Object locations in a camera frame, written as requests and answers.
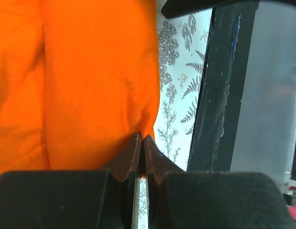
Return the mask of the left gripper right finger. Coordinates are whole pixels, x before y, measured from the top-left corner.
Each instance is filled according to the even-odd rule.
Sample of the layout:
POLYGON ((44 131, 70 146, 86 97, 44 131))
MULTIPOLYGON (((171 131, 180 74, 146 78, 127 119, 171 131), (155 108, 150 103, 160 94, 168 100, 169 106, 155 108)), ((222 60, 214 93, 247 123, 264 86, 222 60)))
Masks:
POLYGON ((255 172, 185 172, 144 140, 150 229, 294 229, 273 180, 255 172))

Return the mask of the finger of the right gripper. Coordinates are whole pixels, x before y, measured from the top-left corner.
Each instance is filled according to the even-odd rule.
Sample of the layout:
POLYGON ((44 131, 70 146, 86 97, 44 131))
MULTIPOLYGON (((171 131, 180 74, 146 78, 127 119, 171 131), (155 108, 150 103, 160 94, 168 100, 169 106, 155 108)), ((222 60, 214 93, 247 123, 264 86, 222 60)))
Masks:
POLYGON ((166 19, 174 19, 194 12, 235 3, 259 2, 259 0, 168 0, 161 9, 166 19))

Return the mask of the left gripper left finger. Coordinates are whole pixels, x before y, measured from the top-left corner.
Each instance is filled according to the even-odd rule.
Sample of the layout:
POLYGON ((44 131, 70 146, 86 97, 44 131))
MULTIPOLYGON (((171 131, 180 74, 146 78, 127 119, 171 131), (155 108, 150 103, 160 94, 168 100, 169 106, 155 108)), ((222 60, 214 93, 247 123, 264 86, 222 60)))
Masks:
POLYGON ((1 174, 0 229, 137 228, 141 140, 99 169, 1 174))

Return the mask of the orange t shirt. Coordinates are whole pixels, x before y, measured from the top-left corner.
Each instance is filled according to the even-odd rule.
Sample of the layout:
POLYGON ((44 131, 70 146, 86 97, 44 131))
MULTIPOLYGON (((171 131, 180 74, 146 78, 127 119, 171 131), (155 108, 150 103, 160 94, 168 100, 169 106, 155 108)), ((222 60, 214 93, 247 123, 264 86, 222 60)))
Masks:
POLYGON ((0 0, 0 174, 95 169, 160 101, 154 0, 0 0))

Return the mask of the floral patterned table cloth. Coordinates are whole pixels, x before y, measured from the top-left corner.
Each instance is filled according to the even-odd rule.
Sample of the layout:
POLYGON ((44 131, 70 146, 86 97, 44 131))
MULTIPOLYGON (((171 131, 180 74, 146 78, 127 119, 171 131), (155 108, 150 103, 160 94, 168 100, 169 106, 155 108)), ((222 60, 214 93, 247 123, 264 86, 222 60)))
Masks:
POLYGON ((161 94, 155 142, 183 170, 190 154, 210 16, 208 10, 158 21, 161 94))

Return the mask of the black mounting base plate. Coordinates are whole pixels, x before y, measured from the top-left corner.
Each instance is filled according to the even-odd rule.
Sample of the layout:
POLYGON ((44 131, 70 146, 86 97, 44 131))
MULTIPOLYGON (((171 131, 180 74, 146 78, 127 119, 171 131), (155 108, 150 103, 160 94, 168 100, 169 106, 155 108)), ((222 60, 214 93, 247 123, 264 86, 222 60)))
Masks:
POLYGON ((258 5, 212 10, 188 171, 230 170, 258 5))

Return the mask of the aluminium rail frame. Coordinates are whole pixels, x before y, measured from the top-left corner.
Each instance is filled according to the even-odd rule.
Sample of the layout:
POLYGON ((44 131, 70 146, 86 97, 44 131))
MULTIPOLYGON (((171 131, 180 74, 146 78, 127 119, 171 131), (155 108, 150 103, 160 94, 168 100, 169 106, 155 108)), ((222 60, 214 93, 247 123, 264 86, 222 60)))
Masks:
POLYGON ((231 171, 283 187, 296 142, 296 8, 262 1, 254 18, 231 171))

